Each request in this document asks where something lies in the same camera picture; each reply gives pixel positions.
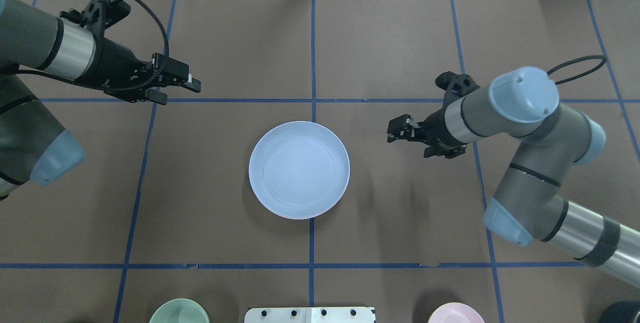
silver arm segment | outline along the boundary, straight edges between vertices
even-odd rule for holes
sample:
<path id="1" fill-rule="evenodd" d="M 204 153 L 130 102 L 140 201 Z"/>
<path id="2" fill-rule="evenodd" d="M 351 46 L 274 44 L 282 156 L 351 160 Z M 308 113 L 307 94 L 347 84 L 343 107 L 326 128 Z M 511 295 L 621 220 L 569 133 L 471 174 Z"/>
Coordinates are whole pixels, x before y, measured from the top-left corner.
<path id="1" fill-rule="evenodd" d="M 446 107 L 446 130 L 460 143 L 503 132 L 521 140 L 483 221 L 515 244 L 548 242 L 640 287 L 640 232 L 558 195 L 569 168 L 592 161 L 606 141 L 599 124 L 559 102 L 546 72 L 524 67 Z"/>

white bowl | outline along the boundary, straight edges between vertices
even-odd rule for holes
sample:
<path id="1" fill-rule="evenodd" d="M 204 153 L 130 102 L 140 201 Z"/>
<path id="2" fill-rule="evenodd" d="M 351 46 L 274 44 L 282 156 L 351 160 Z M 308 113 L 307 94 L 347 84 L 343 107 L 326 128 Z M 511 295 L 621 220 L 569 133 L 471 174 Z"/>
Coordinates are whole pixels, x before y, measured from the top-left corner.
<path id="1" fill-rule="evenodd" d="M 462 303 L 446 303 L 438 307 L 427 323 L 485 323 L 472 307 Z"/>
<path id="2" fill-rule="evenodd" d="M 169 300 L 158 308 L 149 323 L 210 323 L 207 312 L 187 298 Z"/>
<path id="3" fill-rule="evenodd" d="M 349 183 L 349 155 L 340 138 L 313 122 L 288 122 L 268 131 L 249 160 L 249 182 L 269 211 L 308 219 L 329 211 Z"/>

black band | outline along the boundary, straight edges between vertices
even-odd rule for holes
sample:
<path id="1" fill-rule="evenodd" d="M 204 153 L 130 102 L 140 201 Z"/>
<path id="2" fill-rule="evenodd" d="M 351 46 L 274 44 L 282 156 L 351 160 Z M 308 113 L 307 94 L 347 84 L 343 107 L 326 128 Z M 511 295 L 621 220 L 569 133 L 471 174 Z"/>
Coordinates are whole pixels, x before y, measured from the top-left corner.
<path id="1" fill-rule="evenodd" d="M 560 231 L 560 227 L 562 227 L 563 223 L 565 222 L 565 218 L 567 218 L 567 212 L 569 212 L 569 200 L 565 198 L 564 204 L 562 205 L 562 213 L 560 214 L 560 218 L 558 219 L 557 223 L 555 223 L 555 227 L 553 227 L 551 232 L 546 237 L 541 239 L 542 242 L 547 243 L 556 236 L 558 231 Z"/>
<path id="2" fill-rule="evenodd" d="M 599 267 L 608 261 L 618 249 L 618 242 L 620 241 L 620 223 L 608 218 L 604 219 L 604 228 L 602 234 L 598 239 L 598 243 L 589 254 L 576 260 L 584 263 L 586 266 Z"/>
<path id="3" fill-rule="evenodd" d="M 511 163 L 509 164 L 509 168 L 513 168 L 514 170 L 519 170 L 523 173 L 527 173 L 528 175 L 531 175 L 533 177 L 536 177 L 537 179 L 541 180 L 542 182 L 547 182 L 548 184 L 551 184 L 553 186 L 556 186 L 558 188 L 560 188 L 560 186 L 562 186 L 562 183 L 558 182 L 557 180 L 548 177 L 542 173 L 538 173 L 535 170 L 531 170 L 529 168 L 526 168 L 526 166 L 521 166 L 519 164 L 516 163 Z"/>
<path id="4" fill-rule="evenodd" d="M 526 136 L 517 136 L 515 138 L 521 139 L 523 142 L 537 142 L 541 141 L 543 138 L 548 136 L 551 131 L 553 131 L 558 125 L 558 121 L 560 120 L 560 115 L 562 115 L 560 105 L 551 113 L 551 115 L 547 116 L 542 121 L 539 127 L 537 127 L 534 131 L 527 134 Z"/>
<path id="5" fill-rule="evenodd" d="M 58 55 L 60 51 L 60 46 L 62 45 L 62 38 L 65 36 L 65 24 L 62 23 L 62 18 L 57 19 L 57 33 L 55 34 L 55 41 L 53 42 L 53 47 L 51 47 L 51 51 L 48 52 L 48 56 L 36 70 L 43 71 L 48 68 L 53 60 Z"/>
<path id="6" fill-rule="evenodd" d="M 18 98 L 12 102 L 9 102 L 3 106 L 0 106 L 0 116 L 2 116 L 3 114 L 11 111 L 12 109 L 18 107 L 19 105 L 23 105 L 27 102 L 31 102 L 31 101 L 35 101 L 38 100 L 38 97 L 36 97 L 35 95 L 26 95 L 25 97 L 22 98 Z"/>
<path id="7" fill-rule="evenodd" d="M 466 129 L 468 129 L 469 132 L 475 134 L 478 137 L 487 138 L 488 137 L 487 135 L 482 135 L 477 131 L 474 131 L 473 129 L 471 129 L 471 127 L 469 126 L 469 123 L 467 122 L 467 119 L 465 118 L 465 110 L 462 109 L 464 104 L 465 104 L 465 98 L 462 98 L 462 102 L 460 102 L 460 117 L 462 118 L 462 122 L 464 122 L 464 126 L 466 127 Z"/>
<path id="8" fill-rule="evenodd" d="M 25 184 L 26 182 L 23 181 L 17 181 L 12 177 L 9 177 L 9 175 L 6 175 L 2 170 L 0 170 L 0 178 L 2 178 L 3 180 L 7 181 L 8 183 L 14 185 L 14 186 L 22 186 L 23 184 Z"/>

brown table surface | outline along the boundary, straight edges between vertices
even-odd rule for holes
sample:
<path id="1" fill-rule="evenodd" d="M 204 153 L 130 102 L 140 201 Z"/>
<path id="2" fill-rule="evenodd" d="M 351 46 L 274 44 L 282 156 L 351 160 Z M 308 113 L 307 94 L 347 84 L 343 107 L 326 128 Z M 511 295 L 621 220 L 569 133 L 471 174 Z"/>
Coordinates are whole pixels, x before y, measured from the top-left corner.
<path id="1" fill-rule="evenodd" d="M 52 14 L 89 2 L 23 1 Z M 130 104 L 22 77 L 87 158 L 0 203 L 0 321 L 145 322 L 190 298 L 215 323 L 309 305 L 425 323 L 450 301 L 488 323 L 595 323 L 611 303 L 640 300 L 544 243 L 487 232 L 483 210 L 516 140 L 486 138 L 452 160 L 386 143 L 391 118 L 439 108 L 442 72 L 486 85 L 605 51 L 610 65 L 560 86 L 608 138 L 560 193 L 640 229 L 639 0 L 143 1 L 202 92 L 167 88 L 166 106 Z M 140 59 L 162 49 L 134 2 L 107 36 Z M 247 174 L 263 134 L 295 120 L 329 128 L 350 156 L 346 193 L 313 220 L 267 211 Z"/>

black object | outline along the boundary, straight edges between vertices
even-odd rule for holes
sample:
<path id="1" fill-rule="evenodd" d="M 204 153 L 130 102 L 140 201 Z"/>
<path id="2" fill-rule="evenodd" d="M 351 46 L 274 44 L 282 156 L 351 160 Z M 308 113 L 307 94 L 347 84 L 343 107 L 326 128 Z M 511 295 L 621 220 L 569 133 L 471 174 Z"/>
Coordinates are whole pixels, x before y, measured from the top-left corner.
<path id="1" fill-rule="evenodd" d="M 424 157 L 444 156 L 453 159 L 466 152 L 467 145 L 455 139 L 447 130 L 444 113 L 449 104 L 474 92 L 480 86 L 468 74 L 444 72 L 435 80 L 436 86 L 445 91 L 442 108 L 427 116 L 422 122 L 414 122 L 411 115 L 403 114 L 389 121 L 386 129 L 387 143 L 399 139 L 425 143 Z"/>
<path id="2" fill-rule="evenodd" d="M 156 53 L 151 62 L 137 59 L 133 52 L 105 38 L 105 30 L 126 18 L 131 6 L 124 0 L 91 0 L 83 11 L 61 11 L 60 17 L 90 31 L 95 54 L 87 72 L 75 81 L 38 70 L 14 70 L 13 74 L 41 75 L 61 82 L 96 89 L 126 102 L 151 101 L 167 104 L 167 95 L 153 88 L 177 86 L 201 91 L 201 82 L 189 75 L 189 66 L 169 58 L 169 38 L 162 22 L 142 0 L 137 2 L 156 22 L 164 41 L 164 54 Z"/>
<path id="3" fill-rule="evenodd" d="M 604 216 L 604 229 L 598 239 L 595 247 L 591 252 L 577 261 L 584 263 L 589 267 L 599 267 L 605 264 L 618 250 L 618 242 L 620 241 L 620 223 Z"/>
<path id="4" fill-rule="evenodd" d="M 565 61 L 565 63 L 560 63 L 558 65 L 556 65 L 555 67 L 547 70 L 546 75 L 550 76 L 553 73 L 557 72 L 558 70 L 571 66 L 572 64 L 576 64 L 576 63 L 580 63 L 580 62 L 584 62 L 584 61 L 590 61 L 592 59 L 599 59 L 600 63 L 598 63 L 598 65 L 596 65 L 594 68 L 591 68 L 590 70 L 587 70 L 586 72 L 574 75 L 572 77 L 568 77 L 567 79 L 562 79 L 560 81 L 555 82 L 555 85 L 558 86 L 559 84 L 563 84 L 563 83 L 567 83 L 567 82 L 571 82 L 572 80 L 576 80 L 579 78 L 582 78 L 586 75 L 590 75 L 593 72 L 596 72 L 597 70 L 599 70 L 602 66 L 605 65 L 605 63 L 607 63 L 607 57 L 604 55 L 587 55 L 587 56 L 581 56 L 580 58 L 576 58 L 576 59 L 571 59 L 569 61 Z"/>
<path id="5" fill-rule="evenodd" d="M 640 302 L 623 300 L 611 304 L 600 316 L 598 323 L 639 323 Z"/>

